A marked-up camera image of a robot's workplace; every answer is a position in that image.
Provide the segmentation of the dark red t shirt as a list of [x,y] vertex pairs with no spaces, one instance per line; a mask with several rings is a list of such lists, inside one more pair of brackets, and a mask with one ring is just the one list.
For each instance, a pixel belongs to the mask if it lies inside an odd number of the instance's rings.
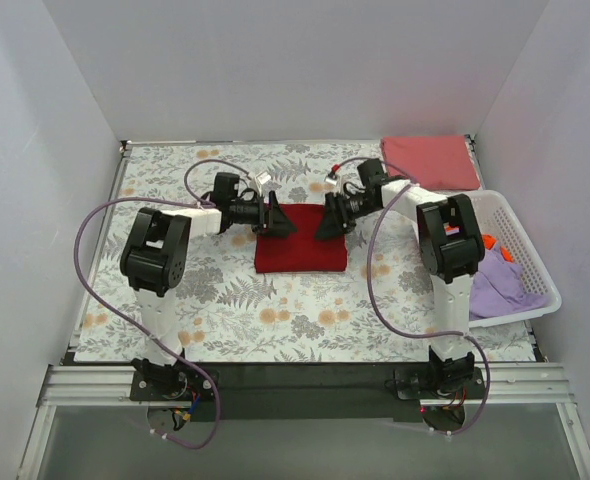
[[315,232],[324,208],[315,204],[287,204],[281,209],[297,231],[287,237],[259,236],[254,266],[259,274],[343,272],[348,252],[343,236],[317,240]]

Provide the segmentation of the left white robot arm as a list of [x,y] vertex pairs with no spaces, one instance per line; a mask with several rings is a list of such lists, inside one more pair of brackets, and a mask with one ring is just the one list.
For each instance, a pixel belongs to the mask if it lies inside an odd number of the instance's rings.
[[249,225],[255,234],[286,238],[295,224],[282,211],[276,194],[262,192],[266,173],[240,189],[241,178],[218,173],[212,190],[195,208],[138,211],[120,259],[120,271],[133,289],[146,330],[146,353],[133,366],[147,386],[168,400],[185,395],[190,386],[176,316],[176,288],[187,264],[189,241],[221,234],[234,224]]

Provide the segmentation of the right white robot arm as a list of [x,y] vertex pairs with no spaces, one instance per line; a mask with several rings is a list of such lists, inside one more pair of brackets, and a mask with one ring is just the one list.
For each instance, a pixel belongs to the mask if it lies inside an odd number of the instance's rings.
[[[331,168],[326,182],[333,190],[325,194],[323,217],[315,238],[329,240],[348,234],[356,220],[378,212],[367,253],[367,291],[378,320],[390,332],[407,339],[428,340],[425,387],[439,397],[450,397],[474,377],[475,354],[482,356],[479,343],[470,336],[470,294],[474,275],[485,256],[478,221],[469,196],[445,196],[419,186],[410,175],[391,175],[378,158],[355,159],[361,185],[351,193],[338,171]],[[417,227],[422,264],[427,270],[434,296],[437,331],[406,333],[384,318],[376,303],[372,285],[372,257],[379,228],[388,212],[395,211]]]

